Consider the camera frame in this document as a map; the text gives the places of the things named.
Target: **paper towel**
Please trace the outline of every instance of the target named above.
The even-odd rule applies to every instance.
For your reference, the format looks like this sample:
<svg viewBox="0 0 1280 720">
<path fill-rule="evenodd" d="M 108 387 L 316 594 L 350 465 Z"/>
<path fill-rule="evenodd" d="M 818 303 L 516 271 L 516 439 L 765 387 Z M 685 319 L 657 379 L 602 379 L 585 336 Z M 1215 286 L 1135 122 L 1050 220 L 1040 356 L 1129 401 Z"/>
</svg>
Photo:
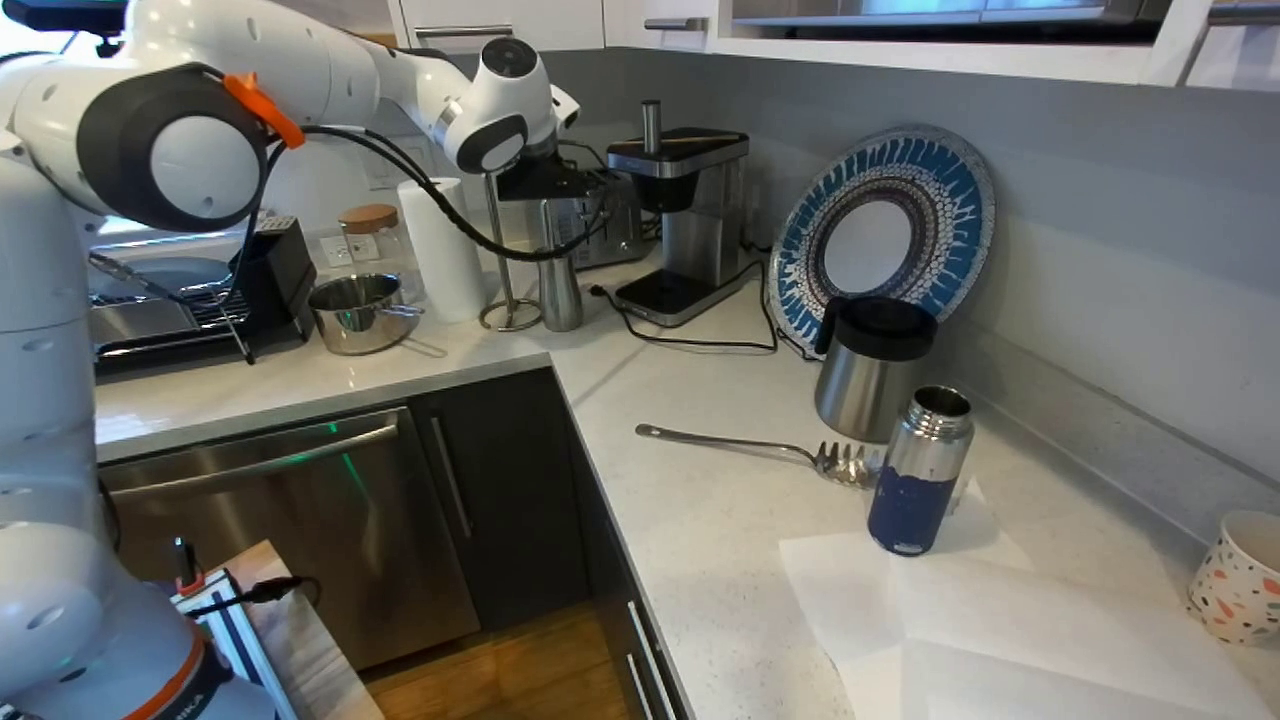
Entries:
<svg viewBox="0 0 1280 720">
<path fill-rule="evenodd" d="M 466 210 L 455 175 L 437 175 L 437 190 L 451 210 Z M 437 199 L 411 180 L 396 183 L 396 203 L 437 315 L 476 319 L 483 309 L 476 245 L 462 229 L 451 229 Z"/>
</svg>

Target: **water bottle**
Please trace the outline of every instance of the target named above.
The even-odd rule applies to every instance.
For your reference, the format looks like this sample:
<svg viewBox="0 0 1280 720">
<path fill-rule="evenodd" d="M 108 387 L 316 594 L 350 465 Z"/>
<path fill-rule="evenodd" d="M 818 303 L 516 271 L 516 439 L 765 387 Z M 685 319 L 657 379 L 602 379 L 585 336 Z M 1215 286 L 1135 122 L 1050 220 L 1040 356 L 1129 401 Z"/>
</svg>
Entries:
<svg viewBox="0 0 1280 720">
<path fill-rule="evenodd" d="M 897 426 L 878 500 L 872 538 L 897 556 L 924 556 L 948 518 L 974 439 L 974 404 L 958 387 L 921 387 Z"/>
</svg>

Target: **thermos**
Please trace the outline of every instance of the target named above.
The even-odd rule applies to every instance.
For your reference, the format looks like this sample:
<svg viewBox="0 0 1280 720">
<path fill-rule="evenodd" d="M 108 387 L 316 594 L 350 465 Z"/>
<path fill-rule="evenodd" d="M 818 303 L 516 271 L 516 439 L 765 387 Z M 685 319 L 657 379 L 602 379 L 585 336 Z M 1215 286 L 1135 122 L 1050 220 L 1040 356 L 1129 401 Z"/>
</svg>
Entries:
<svg viewBox="0 0 1280 720">
<path fill-rule="evenodd" d="M 818 334 L 825 372 L 811 404 L 825 426 L 865 444 L 887 444 L 921 387 L 936 319 L 894 295 L 831 295 Z"/>
<path fill-rule="evenodd" d="M 897 426 L 872 500 L 872 538 L 897 556 L 924 556 L 948 518 L 974 439 L 974 404 L 958 387 L 921 387 Z"/>
</svg>

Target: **container lid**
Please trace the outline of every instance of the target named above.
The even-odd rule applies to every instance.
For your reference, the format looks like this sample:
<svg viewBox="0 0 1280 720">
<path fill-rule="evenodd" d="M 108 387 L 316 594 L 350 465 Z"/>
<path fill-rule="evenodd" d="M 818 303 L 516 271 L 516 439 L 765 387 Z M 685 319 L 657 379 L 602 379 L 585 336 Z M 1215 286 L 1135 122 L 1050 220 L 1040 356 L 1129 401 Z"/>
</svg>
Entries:
<svg viewBox="0 0 1280 720">
<path fill-rule="evenodd" d="M 396 229 L 396 203 L 355 203 L 344 211 L 344 232 Z"/>
<path fill-rule="evenodd" d="M 897 295 L 831 295 L 818 350 L 831 339 L 878 362 L 917 362 L 932 350 L 936 315 Z"/>
</svg>

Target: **white countertop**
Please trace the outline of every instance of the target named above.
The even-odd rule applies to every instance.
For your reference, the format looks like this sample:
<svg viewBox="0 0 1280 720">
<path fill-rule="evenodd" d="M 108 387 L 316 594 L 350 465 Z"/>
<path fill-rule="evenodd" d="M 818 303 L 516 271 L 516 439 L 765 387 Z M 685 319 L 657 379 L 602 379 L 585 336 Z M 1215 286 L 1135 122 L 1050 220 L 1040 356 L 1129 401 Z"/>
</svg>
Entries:
<svg viewBox="0 0 1280 720">
<path fill-rule="evenodd" d="M 676 336 L 765 339 L 758 286 Z M 393 404 L 433 387 L 551 366 L 698 718 L 852 718 L 781 565 L 781 542 L 860 531 L 868 494 L 803 465 L 641 439 L 637 426 L 831 439 L 811 414 L 818 366 L 792 350 L 660 350 L 619 334 L 590 295 L 575 334 L 483 334 L 426 319 L 382 356 L 327 356 L 319 339 L 262 366 L 207 366 L 108 379 L 98 397 L 100 459 Z M 1087 474 L 980 414 L 964 474 L 997 528 L 1038 573 L 1180 607 L 1196 544 L 1152 523 Z M 1280 648 L 1227 654 L 1280 712 Z"/>
</svg>

